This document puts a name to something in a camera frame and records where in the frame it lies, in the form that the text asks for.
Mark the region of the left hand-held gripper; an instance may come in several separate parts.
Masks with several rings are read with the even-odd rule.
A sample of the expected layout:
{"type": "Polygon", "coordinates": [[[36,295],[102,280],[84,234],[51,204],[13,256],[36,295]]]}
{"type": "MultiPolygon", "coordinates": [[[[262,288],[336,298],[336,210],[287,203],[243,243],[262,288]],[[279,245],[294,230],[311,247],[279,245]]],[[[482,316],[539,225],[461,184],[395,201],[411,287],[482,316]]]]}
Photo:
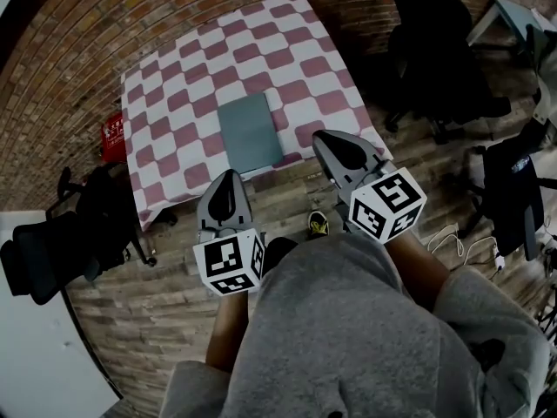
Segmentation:
{"type": "Polygon", "coordinates": [[[193,252],[203,284],[219,296],[258,291],[265,246],[236,171],[223,172],[208,186],[198,202],[197,221],[193,252]]]}

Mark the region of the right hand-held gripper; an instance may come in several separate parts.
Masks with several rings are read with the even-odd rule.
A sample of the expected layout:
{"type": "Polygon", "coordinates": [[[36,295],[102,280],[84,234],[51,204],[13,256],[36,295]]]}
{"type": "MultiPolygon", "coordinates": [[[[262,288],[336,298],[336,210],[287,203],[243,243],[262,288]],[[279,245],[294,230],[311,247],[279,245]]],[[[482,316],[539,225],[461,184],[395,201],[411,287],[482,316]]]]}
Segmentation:
{"type": "Polygon", "coordinates": [[[405,167],[396,167],[371,142],[335,130],[318,130],[312,148],[336,187],[335,209],[344,230],[366,233],[381,244],[411,229],[427,196],[405,167]]]}

